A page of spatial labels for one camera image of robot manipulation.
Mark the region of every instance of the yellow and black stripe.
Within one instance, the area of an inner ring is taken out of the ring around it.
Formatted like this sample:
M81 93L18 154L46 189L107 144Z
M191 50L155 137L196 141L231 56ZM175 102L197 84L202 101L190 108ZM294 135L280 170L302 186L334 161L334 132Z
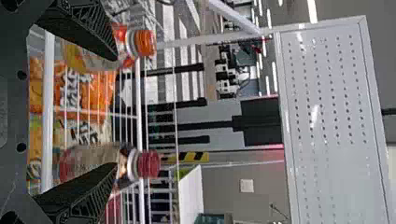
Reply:
M204 163L209 162L208 152L180 152L178 153L179 162L184 163ZM166 154L161 158L161 161L165 164L175 164L177 162L177 155Z

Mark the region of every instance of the orange snack bag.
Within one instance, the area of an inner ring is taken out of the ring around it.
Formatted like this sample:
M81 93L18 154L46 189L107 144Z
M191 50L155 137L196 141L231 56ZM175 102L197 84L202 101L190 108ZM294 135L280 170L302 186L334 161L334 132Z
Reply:
M44 62L30 58L30 112L41 114L42 77ZM68 68L63 61L55 62L54 68L54 105L58 119L64 118L67 108L67 119L89 120L103 123L106 110L113 97L116 71L80 74Z

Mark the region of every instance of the perforated metal panel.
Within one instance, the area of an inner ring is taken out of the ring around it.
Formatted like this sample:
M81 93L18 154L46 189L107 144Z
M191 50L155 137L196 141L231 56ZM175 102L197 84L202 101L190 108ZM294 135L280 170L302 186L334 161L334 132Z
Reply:
M293 223L390 223L365 31L355 23L276 35Z

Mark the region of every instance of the plastic bottle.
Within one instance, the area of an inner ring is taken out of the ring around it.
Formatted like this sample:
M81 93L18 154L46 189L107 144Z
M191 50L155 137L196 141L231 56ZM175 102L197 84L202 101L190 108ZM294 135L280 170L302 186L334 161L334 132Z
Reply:
M124 189L140 177L155 178L160 172L161 160L156 151L139 152L135 147L121 144L75 146L60 158L58 172L61 182L84 175L96 167L116 162L119 165L113 190Z

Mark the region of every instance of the metal pole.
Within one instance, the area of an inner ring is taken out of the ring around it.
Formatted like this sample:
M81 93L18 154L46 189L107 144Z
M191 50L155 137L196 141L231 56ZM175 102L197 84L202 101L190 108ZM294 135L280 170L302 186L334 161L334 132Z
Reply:
M220 0L207 0L207 6L213 11L219 13L227 20L235 22L239 27L246 30L247 32L255 35L259 35L261 30L253 22L249 21L246 17L233 10L231 7L225 5Z
M134 64L134 75L136 80L136 131L137 131L137 150L143 151L143 127L142 127L142 92L140 80L140 59L137 58ZM145 216L145 182L139 179L139 223L146 224Z
M352 17L349 20L351 22L360 22L364 17L363 16L356 16ZM330 21L321 21L320 23L296 23L290 25L282 25L282 26L274 26L272 29L268 27L261 28L260 34L249 34L245 31L239 32L232 32L226 33L221 35L199 35L185 39L176 39L167 42L160 42L157 44L157 50L160 49L170 49L170 48L179 48L182 46L189 46L189 45L207 45L225 41L232 41L232 40L242 40L242 39L250 39L256 38L261 36L267 36L270 34L275 33L282 33L282 32L292 32L292 31L299 31L299 30L308 30L308 29L318 29L323 27L334 27L337 25L344 25L345 21L343 19L337 20L330 20Z
M46 32L43 78L43 150L41 158L41 192L52 188L52 133L53 133L53 69L55 36Z

